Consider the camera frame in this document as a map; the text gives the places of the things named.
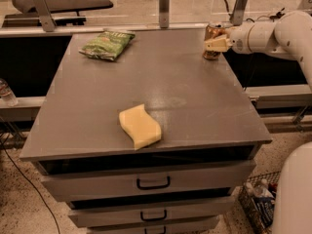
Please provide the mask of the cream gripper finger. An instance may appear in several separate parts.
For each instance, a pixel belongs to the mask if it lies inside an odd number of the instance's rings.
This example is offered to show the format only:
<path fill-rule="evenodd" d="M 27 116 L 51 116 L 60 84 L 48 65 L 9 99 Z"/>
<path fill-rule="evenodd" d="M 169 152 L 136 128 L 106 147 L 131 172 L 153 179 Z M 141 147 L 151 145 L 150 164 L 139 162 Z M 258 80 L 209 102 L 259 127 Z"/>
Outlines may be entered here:
<path fill-rule="evenodd" d="M 205 50 L 214 52 L 227 52 L 231 47 L 231 41 L 226 34 L 211 38 L 205 41 Z"/>

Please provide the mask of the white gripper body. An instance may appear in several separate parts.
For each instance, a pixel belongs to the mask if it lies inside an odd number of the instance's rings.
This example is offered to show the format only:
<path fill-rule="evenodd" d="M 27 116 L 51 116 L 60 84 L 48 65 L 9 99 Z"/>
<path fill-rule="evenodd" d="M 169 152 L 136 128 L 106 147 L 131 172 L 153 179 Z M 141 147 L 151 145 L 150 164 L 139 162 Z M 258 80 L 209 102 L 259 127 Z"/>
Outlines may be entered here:
<path fill-rule="evenodd" d="M 245 23 L 240 26 L 232 26 L 225 30 L 230 39 L 231 49 L 237 54 L 250 54 L 249 33 L 253 25 Z"/>

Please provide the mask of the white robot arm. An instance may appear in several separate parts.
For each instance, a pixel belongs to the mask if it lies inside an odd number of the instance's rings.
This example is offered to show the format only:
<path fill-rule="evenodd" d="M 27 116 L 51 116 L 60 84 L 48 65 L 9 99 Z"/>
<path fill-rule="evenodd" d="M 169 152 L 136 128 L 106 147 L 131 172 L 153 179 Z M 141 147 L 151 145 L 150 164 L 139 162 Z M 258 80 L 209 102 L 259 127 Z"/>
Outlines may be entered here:
<path fill-rule="evenodd" d="M 312 17 L 292 11 L 274 22 L 246 22 L 207 38 L 209 52 L 263 53 L 298 62 L 312 89 Z M 281 170 L 272 234 L 312 234 L 312 142 L 294 150 Z"/>

